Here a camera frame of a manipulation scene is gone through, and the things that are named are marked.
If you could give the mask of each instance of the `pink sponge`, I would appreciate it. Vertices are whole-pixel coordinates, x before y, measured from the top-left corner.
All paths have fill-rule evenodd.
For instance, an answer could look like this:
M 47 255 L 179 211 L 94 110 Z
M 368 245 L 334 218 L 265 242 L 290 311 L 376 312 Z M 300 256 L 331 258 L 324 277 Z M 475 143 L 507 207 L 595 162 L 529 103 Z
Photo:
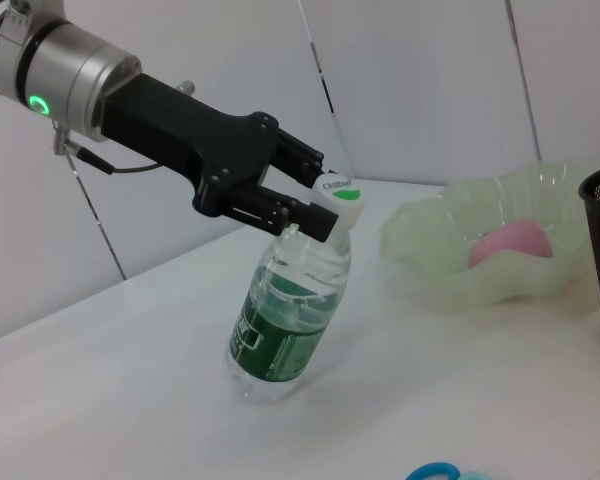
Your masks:
M 551 242 L 540 224 L 533 220 L 521 220 L 509 223 L 483 238 L 471 252 L 469 268 L 502 250 L 516 250 L 536 257 L 553 257 Z

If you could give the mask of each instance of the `water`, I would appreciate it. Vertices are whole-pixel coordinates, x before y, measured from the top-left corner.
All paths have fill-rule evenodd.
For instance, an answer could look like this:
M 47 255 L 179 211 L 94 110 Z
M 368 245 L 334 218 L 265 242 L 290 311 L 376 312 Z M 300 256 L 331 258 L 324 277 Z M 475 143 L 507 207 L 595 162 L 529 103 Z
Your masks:
M 350 264 L 349 232 L 340 227 L 324 244 L 296 226 L 272 242 L 225 357 L 239 396 L 270 402 L 291 393 L 342 299 Z

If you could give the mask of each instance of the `plastic bottle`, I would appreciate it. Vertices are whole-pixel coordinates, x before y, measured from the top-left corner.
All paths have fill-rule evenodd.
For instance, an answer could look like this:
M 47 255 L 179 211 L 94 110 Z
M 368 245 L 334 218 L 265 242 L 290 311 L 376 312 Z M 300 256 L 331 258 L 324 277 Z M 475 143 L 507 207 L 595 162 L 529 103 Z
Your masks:
M 312 201 L 339 215 L 320 243 L 291 225 L 265 251 L 229 340 L 225 362 L 241 397 L 287 396 L 344 295 L 351 266 L 349 229 L 362 211 L 360 189 L 337 174 L 318 178 Z

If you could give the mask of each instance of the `white bottle cap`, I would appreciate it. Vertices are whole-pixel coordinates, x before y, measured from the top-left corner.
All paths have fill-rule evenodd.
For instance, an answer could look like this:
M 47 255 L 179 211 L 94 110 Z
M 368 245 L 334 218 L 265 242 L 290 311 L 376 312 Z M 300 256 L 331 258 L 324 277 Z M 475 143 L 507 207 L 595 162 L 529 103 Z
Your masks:
M 356 226 L 364 208 L 362 190 L 355 180 L 337 173 L 326 173 L 318 177 L 313 185 L 311 200 L 337 214 L 338 223 L 348 229 Z

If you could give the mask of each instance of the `translucent green bowl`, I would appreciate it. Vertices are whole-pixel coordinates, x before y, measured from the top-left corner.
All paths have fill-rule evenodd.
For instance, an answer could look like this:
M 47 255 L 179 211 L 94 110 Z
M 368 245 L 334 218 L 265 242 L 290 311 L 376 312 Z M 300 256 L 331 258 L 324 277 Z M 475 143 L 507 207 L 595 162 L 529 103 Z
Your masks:
M 600 162 L 534 162 L 497 178 L 464 180 L 404 204 L 382 228 L 381 254 L 469 303 L 545 296 L 595 272 L 580 184 Z M 484 235 L 521 219 L 543 226 L 554 258 L 507 250 L 469 269 Z

